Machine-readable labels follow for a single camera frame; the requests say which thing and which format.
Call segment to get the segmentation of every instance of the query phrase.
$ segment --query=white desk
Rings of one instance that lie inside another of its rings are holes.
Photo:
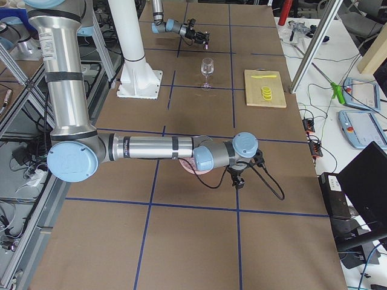
[[[296,22],[305,22],[306,26],[312,24],[317,25],[319,23],[318,19],[288,19],[287,21],[294,20]],[[345,27],[341,21],[334,21],[331,24],[328,34],[330,40],[327,43],[323,43],[319,48],[319,51],[316,54],[317,58],[321,59],[334,59],[341,60],[347,59],[357,55],[359,52],[353,43],[351,37],[347,33]],[[296,51],[294,47],[289,44],[289,37],[285,38],[282,42],[282,49],[286,56],[287,65],[290,73],[290,77],[293,79],[296,71],[301,63],[301,59],[292,58],[292,57],[302,57],[299,52]],[[306,45],[310,43],[310,39],[305,39]],[[298,47],[305,51],[306,47],[303,43],[299,43]],[[340,83],[343,76],[346,75],[347,70],[351,66],[351,62],[356,59],[344,60],[341,62],[332,62],[328,60],[318,60],[314,59],[313,62],[335,83]],[[357,63],[361,60],[360,57],[353,69],[349,73],[349,77],[354,77],[366,81],[374,80],[375,78],[372,75],[361,74],[357,70]],[[310,105],[310,100],[308,98],[308,85],[314,83],[316,85],[322,86],[324,88],[329,88],[330,84],[317,72],[315,68],[310,66],[305,77],[302,79],[301,84],[299,85],[296,95],[297,101],[300,103],[300,109],[308,109],[311,111],[314,116],[324,115],[320,110],[312,107]],[[332,90],[331,89],[320,89],[316,86],[310,86],[310,95],[312,104],[317,108],[327,111],[329,103],[331,101]],[[383,99],[386,99],[382,90],[380,90],[380,96]],[[344,109],[351,109],[346,106],[342,106],[337,99],[332,100],[331,106],[328,110],[328,118],[324,127],[324,135],[322,128],[324,125],[323,118],[315,119],[315,135],[319,138],[322,137],[322,146],[329,150],[337,159],[337,169],[336,172],[340,172],[357,154],[360,153],[360,150],[353,148],[352,145],[348,142],[344,133],[342,131],[341,125],[338,119],[338,113]],[[300,111],[301,117],[304,116],[304,111]],[[387,104],[382,103],[383,115],[387,115]],[[380,125],[383,129],[387,129],[387,120],[377,115],[377,119],[380,122]],[[323,151],[324,157],[317,159],[316,161],[316,173],[320,175],[322,172],[332,172],[335,168],[335,161],[330,154]],[[371,275],[371,278],[363,279],[362,287],[370,289],[370,284],[380,284],[387,286],[387,256],[382,255],[379,259],[380,265],[368,265],[366,273]],[[346,282],[348,286],[356,286],[359,284],[360,273],[363,271],[363,265],[353,268],[351,270],[346,269],[342,266]]]

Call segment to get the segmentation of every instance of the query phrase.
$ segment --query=red object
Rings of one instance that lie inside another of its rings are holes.
[[[293,3],[293,0],[285,0],[284,5],[282,6],[281,16],[279,17],[278,25],[280,26],[285,25],[292,3]]]

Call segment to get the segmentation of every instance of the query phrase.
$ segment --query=white pillar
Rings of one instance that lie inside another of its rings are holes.
[[[125,58],[117,96],[156,99],[163,73],[146,62],[134,0],[109,0],[109,6]]]

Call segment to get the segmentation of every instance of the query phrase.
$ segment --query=computer monitor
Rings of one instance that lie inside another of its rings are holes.
[[[337,244],[339,251],[379,240],[387,244],[387,154],[373,141],[337,176],[343,192],[371,229]]]

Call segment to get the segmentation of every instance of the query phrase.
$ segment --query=light blue joint cap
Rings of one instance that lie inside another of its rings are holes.
[[[0,44],[1,44],[6,50],[10,50],[11,48],[13,48],[13,43],[10,42],[8,39],[3,38],[3,37],[0,37]]]
[[[24,0],[24,2],[34,8],[50,9],[61,5],[61,3],[65,2],[65,0]]]
[[[10,24],[10,25],[23,24],[23,22],[20,20],[20,18],[17,18],[15,16],[3,18],[3,19],[1,19],[1,21],[5,22],[6,24]]]
[[[211,151],[205,146],[199,146],[193,150],[193,158],[199,171],[213,169],[213,156]]]
[[[166,31],[172,31],[172,28],[174,27],[175,21],[173,19],[168,19],[167,24],[165,25],[165,30]]]
[[[88,146],[80,142],[63,141],[50,149],[47,164],[53,175],[59,179],[79,182],[96,172],[98,158]]]
[[[157,30],[157,27],[154,23],[152,23],[152,32],[157,34],[158,33],[158,30]]]
[[[239,133],[232,140],[235,152],[244,158],[252,158],[258,149],[258,140],[248,132]]]
[[[78,36],[85,36],[85,37],[92,36],[93,34],[94,34],[93,26],[81,27],[77,32]]]

